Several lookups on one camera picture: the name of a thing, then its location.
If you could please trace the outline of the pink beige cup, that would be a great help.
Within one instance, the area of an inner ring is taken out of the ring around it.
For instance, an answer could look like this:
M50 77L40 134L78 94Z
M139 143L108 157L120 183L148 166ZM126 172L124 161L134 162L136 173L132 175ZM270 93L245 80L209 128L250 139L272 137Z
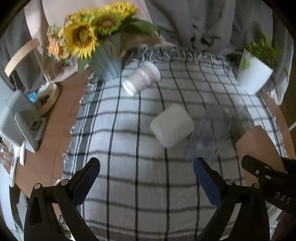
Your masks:
M236 143L237 155L242 163L246 155L252 156L271 166L276 171L285 172L281 157L262 126L255 126Z

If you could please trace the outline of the clear blue plastic cup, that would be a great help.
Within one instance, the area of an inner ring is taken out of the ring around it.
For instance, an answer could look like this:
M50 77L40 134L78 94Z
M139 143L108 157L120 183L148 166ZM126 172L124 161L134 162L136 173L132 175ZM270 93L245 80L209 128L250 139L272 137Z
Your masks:
M208 164L218 161L229 135L232 117L219 106L207 108L191 134L184 152L187 161L203 158Z

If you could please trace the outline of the plain white cup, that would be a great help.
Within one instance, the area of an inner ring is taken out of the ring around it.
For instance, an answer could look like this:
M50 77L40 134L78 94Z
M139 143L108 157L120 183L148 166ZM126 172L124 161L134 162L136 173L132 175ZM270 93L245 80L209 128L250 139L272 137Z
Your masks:
M195 123L179 104L170 105L151 122L151 131L165 148L184 140L195 129Z

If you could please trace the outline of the black dotted paper cup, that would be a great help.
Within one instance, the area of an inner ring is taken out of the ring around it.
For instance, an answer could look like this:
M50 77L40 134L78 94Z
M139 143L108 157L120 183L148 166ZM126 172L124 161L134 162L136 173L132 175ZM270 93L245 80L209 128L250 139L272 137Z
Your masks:
M126 78L122 87L129 95L134 96L160 80L161 74L157 66L150 61L144 61Z

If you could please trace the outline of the white remote control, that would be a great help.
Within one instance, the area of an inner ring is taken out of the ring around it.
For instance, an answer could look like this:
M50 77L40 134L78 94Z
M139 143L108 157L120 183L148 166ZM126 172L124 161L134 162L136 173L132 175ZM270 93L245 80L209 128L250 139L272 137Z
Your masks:
M13 188L15 185L15 176L16 176L16 166L18 163L18 157L14 156L11 162L10 168L10 187Z

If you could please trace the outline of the checkered grey white tablecloth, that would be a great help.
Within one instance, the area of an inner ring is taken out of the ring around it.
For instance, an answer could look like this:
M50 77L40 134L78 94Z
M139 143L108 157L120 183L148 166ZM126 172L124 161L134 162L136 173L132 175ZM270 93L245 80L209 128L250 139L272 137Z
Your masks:
M157 66L161 80L131 96L122 83L144 61ZM162 147L152 120L172 104L194 121L219 105L243 132L262 126L283 156L280 129L264 100L238 85L225 56L147 47L132 50L122 64L119 78L93 79L82 97L63 176L71 178L91 157L99 159L100 173L78 207L99 240L195 240L215 207L184 159L186 142Z

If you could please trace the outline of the white grey desktop appliance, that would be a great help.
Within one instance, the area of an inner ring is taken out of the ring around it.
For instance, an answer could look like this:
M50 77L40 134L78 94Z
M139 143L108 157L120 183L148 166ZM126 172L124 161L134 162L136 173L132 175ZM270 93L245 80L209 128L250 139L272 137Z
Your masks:
M47 119L37 116L33 102L20 90L15 91L1 112L1 136L19 147L17 156L25 164L26 150L34 153L45 129Z

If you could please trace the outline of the white plant pot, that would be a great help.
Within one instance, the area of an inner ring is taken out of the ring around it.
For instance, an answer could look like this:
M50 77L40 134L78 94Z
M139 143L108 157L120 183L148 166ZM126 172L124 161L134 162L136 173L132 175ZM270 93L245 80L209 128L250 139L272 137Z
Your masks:
M237 72L237 82L249 95L255 95L266 84L273 70L245 48Z

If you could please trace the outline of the green potted plant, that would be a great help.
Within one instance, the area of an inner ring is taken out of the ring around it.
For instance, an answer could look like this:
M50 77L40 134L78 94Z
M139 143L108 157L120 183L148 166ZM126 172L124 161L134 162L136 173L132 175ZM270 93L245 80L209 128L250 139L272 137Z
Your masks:
M278 66L277 57L280 56L280 49L277 42L274 42L269 36L266 36L257 21L253 23L253 33L256 41L253 41L245 46L245 50L254 57L275 70Z

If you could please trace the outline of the ribbed teal flower pot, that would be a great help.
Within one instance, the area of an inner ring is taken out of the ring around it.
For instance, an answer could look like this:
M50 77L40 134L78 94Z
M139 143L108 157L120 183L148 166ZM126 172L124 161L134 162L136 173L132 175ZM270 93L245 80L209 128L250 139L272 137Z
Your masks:
M121 34L115 34L99 43L88 64L100 80L109 81L120 77L121 59Z

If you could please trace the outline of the grey curtain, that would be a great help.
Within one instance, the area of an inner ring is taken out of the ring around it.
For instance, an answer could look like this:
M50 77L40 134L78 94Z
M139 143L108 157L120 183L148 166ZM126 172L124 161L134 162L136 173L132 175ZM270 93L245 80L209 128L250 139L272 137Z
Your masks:
M135 1L140 17L163 28L167 42L215 54L242 51L256 41L253 23L272 38L280 49L277 69L264 85L277 104L287 91L293 57L293 38L265 2L253 1ZM1 37L1 68L32 37L24 8Z

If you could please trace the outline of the sunflower bouquet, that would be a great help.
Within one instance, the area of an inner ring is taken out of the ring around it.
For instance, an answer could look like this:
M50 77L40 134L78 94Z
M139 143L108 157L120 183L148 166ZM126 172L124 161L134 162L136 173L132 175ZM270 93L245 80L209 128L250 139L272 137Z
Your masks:
M109 44L115 60L125 55L116 55L116 46L111 37L126 34L160 34L161 29L136 17L139 9L130 2L118 1L103 8L81 9L67 15L62 26L47 28L47 55L57 63L69 65L70 58L77 57L78 73L95 59L95 54L104 44Z

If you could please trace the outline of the pink beige curtain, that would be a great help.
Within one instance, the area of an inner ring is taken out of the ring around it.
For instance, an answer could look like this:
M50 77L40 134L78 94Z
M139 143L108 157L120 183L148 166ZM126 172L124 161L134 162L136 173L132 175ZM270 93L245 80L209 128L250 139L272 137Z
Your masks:
M47 28L49 25L61 26L67 15L78 12L80 9L103 8L115 1L30 1L24 8L25 18L31 37L37 38L40 42L38 50L42 55L45 72L53 82L62 82L75 74L77 71L69 66L60 66L53 58L46 56L48 37ZM133 35L124 33L121 37L121 49L130 50L136 47L147 46L174 46L167 42L163 36L157 33L150 37L147 35Z

